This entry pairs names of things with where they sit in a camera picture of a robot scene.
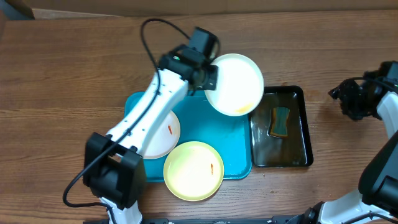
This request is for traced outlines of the yellow green sponge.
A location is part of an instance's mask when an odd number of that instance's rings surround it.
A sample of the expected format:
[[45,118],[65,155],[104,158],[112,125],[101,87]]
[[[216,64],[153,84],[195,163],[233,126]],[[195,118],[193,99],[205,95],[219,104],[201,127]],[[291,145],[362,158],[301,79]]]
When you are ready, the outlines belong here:
[[289,114],[290,110],[286,107],[276,107],[271,110],[270,136],[276,138],[286,138],[288,136]]

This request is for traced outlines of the yellow green plate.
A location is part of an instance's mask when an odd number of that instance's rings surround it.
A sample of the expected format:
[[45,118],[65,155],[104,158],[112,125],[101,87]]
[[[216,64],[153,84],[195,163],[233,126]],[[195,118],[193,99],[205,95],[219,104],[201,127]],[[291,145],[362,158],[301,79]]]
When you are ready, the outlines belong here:
[[185,142],[173,149],[164,163],[164,182],[176,197],[196,202],[211,197],[224,177],[220,154],[210,145]]

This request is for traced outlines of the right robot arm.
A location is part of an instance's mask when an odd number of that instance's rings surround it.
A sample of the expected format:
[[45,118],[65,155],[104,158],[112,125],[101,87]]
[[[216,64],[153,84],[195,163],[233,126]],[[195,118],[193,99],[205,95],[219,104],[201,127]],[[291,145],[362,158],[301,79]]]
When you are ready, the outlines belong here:
[[320,202],[289,223],[367,223],[383,219],[397,223],[397,62],[348,78],[330,90],[341,112],[352,120],[373,116],[383,121],[388,141],[361,174],[358,189]]

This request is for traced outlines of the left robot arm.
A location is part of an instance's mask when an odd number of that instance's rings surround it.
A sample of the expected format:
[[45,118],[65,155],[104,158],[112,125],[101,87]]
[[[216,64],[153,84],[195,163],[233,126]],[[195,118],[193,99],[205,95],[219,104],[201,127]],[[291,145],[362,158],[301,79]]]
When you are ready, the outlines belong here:
[[104,136],[93,133],[85,145],[78,174],[109,215],[108,223],[141,223],[137,201],[144,190],[144,153],[155,132],[189,88],[215,90],[220,52],[216,35],[195,28],[181,44],[154,63],[155,74],[144,95],[125,118]]

